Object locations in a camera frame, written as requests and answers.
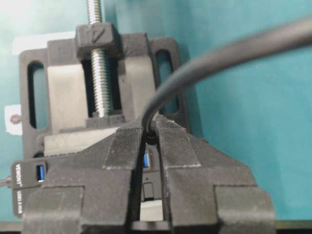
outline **blue usb port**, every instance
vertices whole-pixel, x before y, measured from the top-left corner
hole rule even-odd
[[[44,181],[44,166],[43,165],[37,165],[37,181],[43,182]]]
[[[144,154],[143,166],[144,166],[144,168],[149,167],[149,160],[148,160],[148,154],[147,153]]]

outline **teal backdrop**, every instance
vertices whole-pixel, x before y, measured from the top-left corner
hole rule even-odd
[[[311,0],[105,0],[102,5],[120,33],[174,37],[183,63],[312,14]],[[73,31],[87,23],[87,14],[85,0],[10,0],[0,15],[0,178],[5,178],[10,164],[22,159],[21,137],[4,126],[4,107],[20,102],[13,39]],[[270,193],[279,220],[312,219],[311,62],[312,49],[300,49],[230,69],[186,91],[192,133],[247,164]],[[16,219],[11,191],[0,188],[0,221],[5,220]]]

